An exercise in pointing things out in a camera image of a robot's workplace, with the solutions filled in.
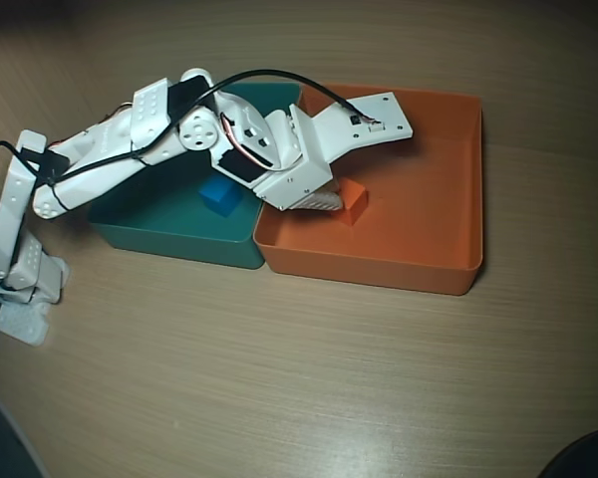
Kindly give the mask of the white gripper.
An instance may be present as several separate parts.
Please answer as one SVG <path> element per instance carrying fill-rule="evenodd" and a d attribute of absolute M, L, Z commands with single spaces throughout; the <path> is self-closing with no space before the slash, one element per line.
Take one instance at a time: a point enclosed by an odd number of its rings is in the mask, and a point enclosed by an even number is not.
<path fill-rule="evenodd" d="M 255 186 L 255 195 L 285 210 L 338 211 L 344 207 L 340 185 L 319 143 L 313 119 L 297 106 L 289 114 L 274 111 L 266 118 L 279 165 Z"/>

